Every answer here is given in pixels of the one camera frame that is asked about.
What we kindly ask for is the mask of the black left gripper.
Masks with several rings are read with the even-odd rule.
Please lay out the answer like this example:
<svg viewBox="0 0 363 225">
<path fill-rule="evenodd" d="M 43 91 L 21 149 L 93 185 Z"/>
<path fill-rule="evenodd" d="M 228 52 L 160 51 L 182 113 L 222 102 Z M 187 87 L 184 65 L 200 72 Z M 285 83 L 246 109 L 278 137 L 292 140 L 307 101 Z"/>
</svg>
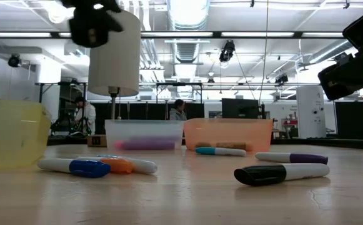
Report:
<svg viewBox="0 0 363 225">
<path fill-rule="evenodd" d="M 116 0 L 59 0 L 65 8 L 75 7 L 76 9 L 96 9 L 95 5 L 101 5 L 105 11 L 121 12 Z"/>
</svg>

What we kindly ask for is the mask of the purple cap fine marker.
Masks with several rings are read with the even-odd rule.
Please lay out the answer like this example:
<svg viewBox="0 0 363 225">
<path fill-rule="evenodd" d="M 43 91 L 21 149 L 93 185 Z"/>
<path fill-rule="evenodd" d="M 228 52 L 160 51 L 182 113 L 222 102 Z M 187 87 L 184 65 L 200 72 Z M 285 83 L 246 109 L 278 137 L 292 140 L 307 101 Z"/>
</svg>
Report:
<svg viewBox="0 0 363 225">
<path fill-rule="evenodd" d="M 291 152 L 260 152 L 256 153 L 255 157 L 260 161 L 270 161 L 277 163 L 328 163 L 328 157 L 316 154 L 301 154 Z"/>
</svg>

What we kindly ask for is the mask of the pink highlighter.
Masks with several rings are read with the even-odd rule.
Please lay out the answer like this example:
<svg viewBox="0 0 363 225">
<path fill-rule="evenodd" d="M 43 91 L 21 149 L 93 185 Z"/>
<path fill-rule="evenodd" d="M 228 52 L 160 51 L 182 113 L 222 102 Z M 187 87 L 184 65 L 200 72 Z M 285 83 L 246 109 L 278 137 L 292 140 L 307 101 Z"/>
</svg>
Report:
<svg viewBox="0 0 363 225">
<path fill-rule="evenodd" d="M 126 151 L 130 149 L 130 141 L 115 141 L 114 142 L 114 149 L 120 151 Z"/>
</svg>

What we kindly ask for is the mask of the purple highlighter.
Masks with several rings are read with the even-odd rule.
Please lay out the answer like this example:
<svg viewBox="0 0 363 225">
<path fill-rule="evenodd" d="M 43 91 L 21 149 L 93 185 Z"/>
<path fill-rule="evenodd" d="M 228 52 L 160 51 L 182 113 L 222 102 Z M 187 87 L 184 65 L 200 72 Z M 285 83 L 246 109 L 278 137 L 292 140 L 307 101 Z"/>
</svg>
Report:
<svg viewBox="0 0 363 225">
<path fill-rule="evenodd" d="M 125 150 L 171 150 L 176 145 L 176 139 L 166 136 L 134 137 L 124 141 Z"/>
</svg>

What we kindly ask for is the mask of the orange cap fine marker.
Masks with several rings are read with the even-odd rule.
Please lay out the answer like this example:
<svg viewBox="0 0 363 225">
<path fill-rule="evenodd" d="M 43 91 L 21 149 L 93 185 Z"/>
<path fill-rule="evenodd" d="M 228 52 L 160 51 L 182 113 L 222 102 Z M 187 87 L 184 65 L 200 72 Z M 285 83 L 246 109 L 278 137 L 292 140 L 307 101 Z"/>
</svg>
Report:
<svg viewBox="0 0 363 225">
<path fill-rule="evenodd" d="M 132 162 L 116 157 L 77 157 L 77 160 L 99 161 L 108 164 L 111 167 L 111 172 L 115 174 L 130 174 L 134 169 Z"/>
</svg>

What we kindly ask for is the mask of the light blue cap fine marker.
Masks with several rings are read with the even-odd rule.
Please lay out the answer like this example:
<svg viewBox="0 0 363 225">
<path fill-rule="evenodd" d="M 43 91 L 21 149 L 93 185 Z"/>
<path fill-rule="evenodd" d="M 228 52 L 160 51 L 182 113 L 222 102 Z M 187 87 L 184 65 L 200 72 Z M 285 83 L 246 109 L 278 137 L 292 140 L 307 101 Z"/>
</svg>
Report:
<svg viewBox="0 0 363 225">
<path fill-rule="evenodd" d="M 221 147 L 197 147 L 196 153 L 205 155 L 219 155 L 219 156 L 240 156 L 245 157 L 246 151 L 241 149 L 230 149 Z"/>
<path fill-rule="evenodd" d="M 133 164 L 133 171 L 136 173 L 143 173 L 143 174 L 154 174 L 157 171 L 157 164 L 152 161 L 146 161 L 143 159 L 125 157 L 125 156 L 115 156 L 115 155 L 98 155 L 98 157 L 102 158 L 118 158 L 118 159 L 125 159 Z"/>
</svg>

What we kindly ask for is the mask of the black cap fine marker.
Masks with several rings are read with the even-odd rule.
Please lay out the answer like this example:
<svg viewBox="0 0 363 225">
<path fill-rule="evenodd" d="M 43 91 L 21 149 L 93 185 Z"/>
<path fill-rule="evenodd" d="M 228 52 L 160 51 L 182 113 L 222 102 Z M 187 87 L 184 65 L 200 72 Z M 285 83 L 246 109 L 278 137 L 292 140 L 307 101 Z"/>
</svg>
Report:
<svg viewBox="0 0 363 225">
<path fill-rule="evenodd" d="M 248 186 L 266 186 L 284 181 L 324 177 L 329 172 L 328 165 L 320 163 L 269 164 L 236 169 L 234 177 Z"/>
</svg>

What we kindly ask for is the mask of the black overhead beam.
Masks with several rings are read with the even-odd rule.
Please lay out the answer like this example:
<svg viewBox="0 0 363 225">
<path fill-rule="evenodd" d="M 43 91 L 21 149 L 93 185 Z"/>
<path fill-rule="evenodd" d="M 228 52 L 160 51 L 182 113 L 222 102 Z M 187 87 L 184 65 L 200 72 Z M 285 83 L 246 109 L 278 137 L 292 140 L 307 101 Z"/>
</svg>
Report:
<svg viewBox="0 0 363 225">
<path fill-rule="evenodd" d="M 70 39 L 69 32 L 0 31 L 0 39 Z M 341 32 L 315 31 L 142 31 L 142 39 L 343 39 Z"/>
</svg>

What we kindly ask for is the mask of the black partition panel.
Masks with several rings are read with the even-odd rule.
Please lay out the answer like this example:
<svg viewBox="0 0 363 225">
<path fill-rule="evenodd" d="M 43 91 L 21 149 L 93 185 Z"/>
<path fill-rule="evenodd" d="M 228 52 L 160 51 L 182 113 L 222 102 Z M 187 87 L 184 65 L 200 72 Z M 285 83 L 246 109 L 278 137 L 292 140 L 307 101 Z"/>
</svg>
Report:
<svg viewBox="0 0 363 225">
<path fill-rule="evenodd" d="M 112 118 L 112 105 L 109 102 L 92 103 L 96 108 L 96 132 L 105 134 L 104 122 Z M 173 103 L 117 103 L 116 117 L 122 120 L 168 120 L 169 112 Z M 185 114 L 187 119 L 204 118 L 204 104 L 187 102 L 185 103 Z"/>
<path fill-rule="evenodd" d="M 363 139 L 363 102 L 336 102 L 337 136 Z"/>
</svg>

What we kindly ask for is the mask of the white column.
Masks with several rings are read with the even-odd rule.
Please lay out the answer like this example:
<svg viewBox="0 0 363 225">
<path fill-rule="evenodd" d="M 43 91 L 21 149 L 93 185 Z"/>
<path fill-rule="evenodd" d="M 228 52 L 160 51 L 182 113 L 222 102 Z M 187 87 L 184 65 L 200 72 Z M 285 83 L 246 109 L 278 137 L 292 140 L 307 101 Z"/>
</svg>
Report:
<svg viewBox="0 0 363 225">
<path fill-rule="evenodd" d="M 299 137 L 301 139 L 326 137 L 322 87 L 299 86 L 296 95 Z"/>
</svg>

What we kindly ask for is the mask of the person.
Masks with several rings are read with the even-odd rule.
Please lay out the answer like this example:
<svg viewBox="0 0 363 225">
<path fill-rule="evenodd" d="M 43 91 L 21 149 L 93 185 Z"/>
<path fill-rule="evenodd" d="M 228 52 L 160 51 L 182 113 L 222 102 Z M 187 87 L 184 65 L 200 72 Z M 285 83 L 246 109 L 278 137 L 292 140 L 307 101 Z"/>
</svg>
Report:
<svg viewBox="0 0 363 225">
<path fill-rule="evenodd" d="M 177 99 L 174 102 L 174 107 L 169 112 L 169 119 L 171 121 L 186 121 L 186 114 L 184 112 L 185 102 L 182 99 Z"/>
<path fill-rule="evenodd" d="M 84 131 L 90 130 L 91 134 L 96 132 L 96 108 L 87 102 L 84 97 L 78 96 L 75 98 L 75 103 L 77 107 L 77 114 L 75 117 L 75 123 L 80 124 L 81 121 L 84 123 Z"/>
</svg>

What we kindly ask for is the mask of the black monitor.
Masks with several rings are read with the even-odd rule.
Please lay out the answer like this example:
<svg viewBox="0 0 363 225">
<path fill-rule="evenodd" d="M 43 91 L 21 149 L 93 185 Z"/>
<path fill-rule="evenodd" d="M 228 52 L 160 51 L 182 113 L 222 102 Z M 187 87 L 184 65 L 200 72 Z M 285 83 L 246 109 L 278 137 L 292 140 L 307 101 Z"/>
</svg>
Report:
<svg viewBox="0 0 363 225">
<path fill-rule="evenodd" d="M 259 101 L 252 99 L 222 99 L 222 117 L 234 119 L 257 119 Z"/>
</svg>

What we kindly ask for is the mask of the yellow translucent plastic bin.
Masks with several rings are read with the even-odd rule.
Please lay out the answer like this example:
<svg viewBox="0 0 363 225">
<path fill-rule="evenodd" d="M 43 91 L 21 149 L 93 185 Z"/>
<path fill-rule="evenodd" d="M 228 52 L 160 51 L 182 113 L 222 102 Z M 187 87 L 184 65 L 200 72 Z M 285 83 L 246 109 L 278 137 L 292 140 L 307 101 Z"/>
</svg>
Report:
<svg viewBox="0 0 363 225">
<path fill-rule="evenodd" d="M 0 170 L 42 158 L 50 127 L 51 115 L 42 104 L 0 99 Z"/>
</svg>

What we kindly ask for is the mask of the orange translucent plastic bin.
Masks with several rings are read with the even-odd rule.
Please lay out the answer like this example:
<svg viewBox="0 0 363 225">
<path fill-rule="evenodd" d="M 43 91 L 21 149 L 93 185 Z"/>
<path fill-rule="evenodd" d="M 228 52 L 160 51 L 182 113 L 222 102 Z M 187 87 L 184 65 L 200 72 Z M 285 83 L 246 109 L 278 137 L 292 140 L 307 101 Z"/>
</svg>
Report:
<svg viewBox="0 0 363 225">
<path fill-rule="evenodd" d="M 193 151 L 201 142 L 236 142 L 250 143 L 252 149 L 248 153 L 267 152 L 272 128 L 270 119 L 190 119 L 184 123 L 186 148 Z"/>
</svg>

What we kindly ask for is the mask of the black metal table frame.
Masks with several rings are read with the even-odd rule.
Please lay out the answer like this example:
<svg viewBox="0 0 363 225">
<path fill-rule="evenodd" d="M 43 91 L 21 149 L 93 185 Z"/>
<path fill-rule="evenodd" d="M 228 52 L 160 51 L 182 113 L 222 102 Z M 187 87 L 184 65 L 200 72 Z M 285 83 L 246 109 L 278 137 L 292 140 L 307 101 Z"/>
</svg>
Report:
<svg viewBox="0 0 363 225">
<path fill-rule="evenodd" d="M 87 144 L 86 138 L 50 137 L 47 145 Z M 272 145 L 312 145 L 363 149 L 363 140 L 356 139 L 272 139 Z"/>
</svg>

